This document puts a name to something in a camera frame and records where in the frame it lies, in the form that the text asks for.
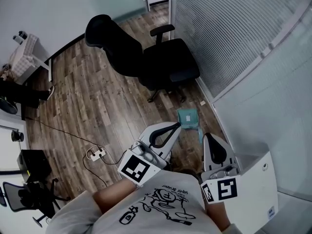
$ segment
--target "power strip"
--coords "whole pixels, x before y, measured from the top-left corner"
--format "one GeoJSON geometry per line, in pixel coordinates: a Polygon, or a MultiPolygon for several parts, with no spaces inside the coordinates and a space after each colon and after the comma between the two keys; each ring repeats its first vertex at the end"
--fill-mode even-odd
{"type": "Polygon", "coordinates": [[[106,152],[103,148],[100,150],[97,150],[95,153],[91,154],[90,158],[92,161],[97,161],[99,158],[103,157],[106,155],[106,152]]]}

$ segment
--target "black pants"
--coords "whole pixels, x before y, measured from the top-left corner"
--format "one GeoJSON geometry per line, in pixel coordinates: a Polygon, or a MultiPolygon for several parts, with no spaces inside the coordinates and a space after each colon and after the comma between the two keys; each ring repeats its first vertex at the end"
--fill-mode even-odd
{"type": "Polygon", "coordinates": [[[27,86],[21,86],[14,82],[0,79],[0,96],[5,96],[8,100],[27,107],[38,108],[39,100],[47,100],[49,91],[37,91],[27,86]]]}

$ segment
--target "white graphic t-shirt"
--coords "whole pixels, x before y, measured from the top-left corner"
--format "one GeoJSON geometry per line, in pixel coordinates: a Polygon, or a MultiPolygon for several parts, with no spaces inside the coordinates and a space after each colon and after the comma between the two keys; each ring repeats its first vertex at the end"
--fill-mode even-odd
{"type": "MultiPolygon", "coordinates": [[[[191,175],[160,171],[102,214],[84,192],[52,218],[47,234],[220,234],[206,215],[201,188],[191,175]]],[[[231,225],[223,233],[238,234],[231,225]]]]}

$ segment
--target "wooden floor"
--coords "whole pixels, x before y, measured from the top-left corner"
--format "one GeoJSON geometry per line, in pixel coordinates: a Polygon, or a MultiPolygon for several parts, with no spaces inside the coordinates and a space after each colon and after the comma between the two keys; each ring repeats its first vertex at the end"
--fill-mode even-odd
{"type": "MultiPolygon", "coordinates": [[[[143,48],[155,43],[149,31],[168,23],[168,4],[152,7],[145,15],[132,18],[120,26],[141,42],[143,48]]],[[[48,89],[46,70],[37,72],[30,85],[37,90],[48,89]]],[[[162,91],[153,103],[147,98],[151,92],[140,85],[137,78],[119,75],[111,68],[105,52],[86,46],[79,41],[53,60],[53,85],[56,90],[51,99],[38,110],[26,109],[26,116],[38,119],[52,127],[88,139],[109,150],[114,161],[129,148],[146,126],[177,121],[177,109],[196,108],[203,132],[223,137],[222,131],[197,83],[182,88],[187,96],[180,103],[175,93],[162,91]]],[[[59,178],[59,195],[74,198],[84,190],[92,192],[105,187],[102,181],[87,171],[82,158],[93,145],[81,139],[47,128],[27,120],[31,149],[43,149],[52,167],[49,179],[59,178]]],[[[173,168],[201,170],[201,147],[195,130],[182,130],[173,148],[173,168]]],[[[112,162],[108,155],[107,162],[112,162]]],[[[85,159],[89,169],[108,185],[119,180],[115,166],[85,159]]]]}

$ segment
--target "bottle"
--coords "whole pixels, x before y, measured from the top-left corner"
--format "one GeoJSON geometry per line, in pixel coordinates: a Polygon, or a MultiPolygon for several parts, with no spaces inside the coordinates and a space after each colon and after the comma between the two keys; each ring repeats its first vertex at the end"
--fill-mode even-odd
{"type": "Polygon", "coordinates": [[[24,40],[26,40],[26,38],[27,38],[27,34],[26,34],[26,32],[24,32],[24,31],[19,31],[19,36],[21,37],[21,38],[23,38],[24,40]]]}
{"type": "Polygon", "coordinates": [[[13,36],[13,40],[16,41],[19,45],[23,43],[23,40],[18,36],[13,36]]]}

